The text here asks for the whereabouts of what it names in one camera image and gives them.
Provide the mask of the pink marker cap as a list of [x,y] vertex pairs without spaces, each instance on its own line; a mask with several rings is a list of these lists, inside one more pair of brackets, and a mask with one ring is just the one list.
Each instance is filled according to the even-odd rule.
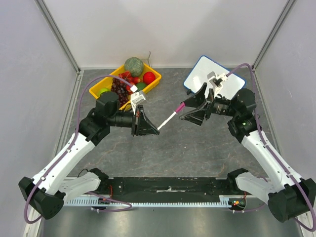
[[185,103],[182,102],[175,110],[175,113],[179,113],[185,107]]

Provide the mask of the white marker pen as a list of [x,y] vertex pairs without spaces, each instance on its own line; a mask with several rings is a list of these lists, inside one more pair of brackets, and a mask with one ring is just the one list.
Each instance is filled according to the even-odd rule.
[[174,111],[165,121],[162,122],[162,124],[158,127],[158,131],[162,129],[177,113]]

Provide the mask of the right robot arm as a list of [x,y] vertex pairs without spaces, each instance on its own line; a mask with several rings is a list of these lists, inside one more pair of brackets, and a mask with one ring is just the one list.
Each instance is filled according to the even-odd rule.
[[315,218],[316,183],[293,170],[271,145],[253,114],[256,108],[254,92],[242,88],[232,99],[227,99],[216,96],[213,89],[206,96],[206,90],[204,83],[197,93],[181,103],[182,107],[191,107],[192,111],[183,114],[180,119],[201,126],[211,114],[231,117],[229,132],[255,157],[270,179],[266,182],[240,168],[228,174],[227,191],[234,195],[240,191],[252,194],[267,204],[280,222],[306,212]]

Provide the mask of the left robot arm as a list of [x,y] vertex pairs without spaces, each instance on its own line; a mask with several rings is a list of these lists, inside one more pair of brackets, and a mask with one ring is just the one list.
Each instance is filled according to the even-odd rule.
[[32,178],[23,177],[19,181],[18,186],[26,201],[24,218],[27,223],[32,223],[28,219],[29,206],[48,220],[61,210],[64,203],[91,191],[104,194],[108,190],[108,176],[98,168],[69,184],[64,179],[109,135],[111,127],[130,128],[133,136],[158,135],[159,130],[146,117],[140,104],[145,99],[143,91],[131,94],[131,111],[119,109],[119,97],[114,92],[104,92],[96,99],[95,107],[83,120],[77,121],[70,141],[55,158]]

